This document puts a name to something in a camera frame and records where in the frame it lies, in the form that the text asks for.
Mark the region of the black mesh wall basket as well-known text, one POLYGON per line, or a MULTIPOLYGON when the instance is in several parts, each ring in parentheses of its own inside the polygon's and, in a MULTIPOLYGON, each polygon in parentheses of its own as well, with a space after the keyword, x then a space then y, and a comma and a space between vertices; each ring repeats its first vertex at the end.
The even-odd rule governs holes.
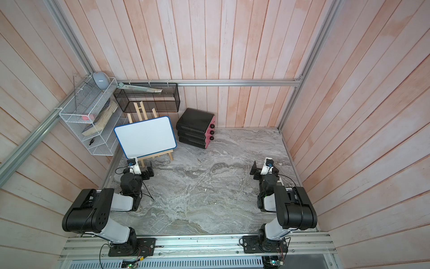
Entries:
POLYGON ((153 108, 157 112, 175 113, 180 108, 180 96, 178 86, 175 83, 158 83, 158 82, 129 82, 137 86, 152 87, 162 89, 162 93, 143 93, 133 90, 116 89, 114 97, 124 113, 134 113, 134 102, 143 102, 147 112, 153 108))

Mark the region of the pink bottom drawer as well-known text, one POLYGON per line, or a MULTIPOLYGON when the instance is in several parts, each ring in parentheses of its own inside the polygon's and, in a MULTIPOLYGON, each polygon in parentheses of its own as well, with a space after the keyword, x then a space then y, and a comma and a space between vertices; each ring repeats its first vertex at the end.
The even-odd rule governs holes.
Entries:
POLYGON ((208 133, 208 134, 206 135, 206 139, 205 139, 205 149, 208 147, 209 143, 210 143, 211 141, 213 141, 214 139, 215 139, 215 138, 214 138, 213 134, 208 133))

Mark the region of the black drawer cabinet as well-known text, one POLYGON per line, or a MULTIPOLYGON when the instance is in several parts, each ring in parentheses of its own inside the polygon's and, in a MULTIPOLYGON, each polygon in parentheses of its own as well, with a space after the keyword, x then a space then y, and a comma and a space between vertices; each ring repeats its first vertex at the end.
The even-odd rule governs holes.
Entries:
POLYGON ((176 123, 179 141, 205 149, 206 132, 213 113, 187 108, 176 123))

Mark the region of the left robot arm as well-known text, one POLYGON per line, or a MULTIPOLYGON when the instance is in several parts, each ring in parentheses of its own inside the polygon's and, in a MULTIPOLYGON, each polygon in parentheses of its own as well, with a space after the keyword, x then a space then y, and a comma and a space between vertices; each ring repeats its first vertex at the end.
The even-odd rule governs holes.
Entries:
POLYGON ((151 166, 144 171, 128 166, 120 178, 120 193, 113 188, 82 190, 64 215, 62 229, 101 237, 110 243, 116 256, 135 254, 141 247, 135 230, 113 220, 110 213, 137 211, 143 197, 143 182, 153 176, 151 166))

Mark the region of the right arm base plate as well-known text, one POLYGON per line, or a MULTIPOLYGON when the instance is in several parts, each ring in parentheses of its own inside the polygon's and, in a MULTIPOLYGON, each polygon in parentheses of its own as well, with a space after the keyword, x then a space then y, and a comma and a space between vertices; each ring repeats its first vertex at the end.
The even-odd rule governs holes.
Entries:
POLYGON ((258 235, 246 235, 239 240, 239 245, 247 254, 253 253, 287 253, 288 244, 285 239, 272 241, 258 235))

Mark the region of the white board blue frame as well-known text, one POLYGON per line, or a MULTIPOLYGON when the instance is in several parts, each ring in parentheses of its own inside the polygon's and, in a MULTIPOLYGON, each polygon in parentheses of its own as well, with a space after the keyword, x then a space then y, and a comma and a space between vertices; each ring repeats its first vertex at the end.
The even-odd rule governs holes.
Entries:
POLYGON ((125 156, 141 158, 177 147, 169 117, 159 117, 114 128, 125 156))

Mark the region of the book on shelf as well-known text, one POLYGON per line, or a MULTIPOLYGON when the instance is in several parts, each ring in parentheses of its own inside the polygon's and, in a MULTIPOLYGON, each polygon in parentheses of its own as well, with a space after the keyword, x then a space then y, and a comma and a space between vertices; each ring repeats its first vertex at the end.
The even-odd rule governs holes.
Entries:
POLYGON ((91 124, 88 124, 83 132, 83 136, 89 136, 91 134, 101 132, 105 126, 107 125, 108 121, 110 120, 113 113, 117 110, 118 105, 115 101, 112 101, 109 99, 105 105, 103 106, 100 113, 95 118, 94 122, 91 124))

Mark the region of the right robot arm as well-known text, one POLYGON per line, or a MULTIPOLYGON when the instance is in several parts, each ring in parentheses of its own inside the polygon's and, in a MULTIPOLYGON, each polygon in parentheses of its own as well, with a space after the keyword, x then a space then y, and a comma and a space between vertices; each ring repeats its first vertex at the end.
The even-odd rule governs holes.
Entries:
POLYGON ((253 163, 250 175, 259 181, 258 208, 262 212, 275 213, 276 217, 263 224, 257 236, 243 237, 246 253, 280 251, 286 244, 287 235, 317 226, 317 214, 305 189, 296 185, 286 187, 273 159, 265 158, 262 168, 253 163))

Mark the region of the green white ruler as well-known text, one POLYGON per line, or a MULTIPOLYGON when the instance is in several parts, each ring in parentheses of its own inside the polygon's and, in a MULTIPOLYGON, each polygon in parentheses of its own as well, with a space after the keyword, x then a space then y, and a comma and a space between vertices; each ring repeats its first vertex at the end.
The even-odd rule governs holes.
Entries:
POLYGON ((145 86, 137 86, 137 85, 131 85, 131 84, 124 84, 122 82, 118 84, 117 88, 122 89, 122 90, 140 91, 143 93, 162 93, 162 89, 145 87, 145 86))

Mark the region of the aluminium mounting rail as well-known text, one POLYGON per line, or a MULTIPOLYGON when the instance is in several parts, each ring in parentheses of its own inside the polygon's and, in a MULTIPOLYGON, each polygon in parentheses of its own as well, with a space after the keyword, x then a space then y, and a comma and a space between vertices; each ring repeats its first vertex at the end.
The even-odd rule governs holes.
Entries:
POLYGON ((113 256, 107 241, 70 238, 56 269, 341 269, 328 233, 295 232, 269 252, 256 234, 149 235, 135 254, 113 256))

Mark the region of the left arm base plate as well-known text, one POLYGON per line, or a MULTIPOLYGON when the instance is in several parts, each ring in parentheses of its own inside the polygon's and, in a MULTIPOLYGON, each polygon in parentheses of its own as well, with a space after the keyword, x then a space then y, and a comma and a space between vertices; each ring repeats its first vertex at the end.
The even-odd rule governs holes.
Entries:
POLYGON ((123 244, 113 244, 109 250, 109 257, 148 257, 153 256, 156 238, 130 239, 123 244))

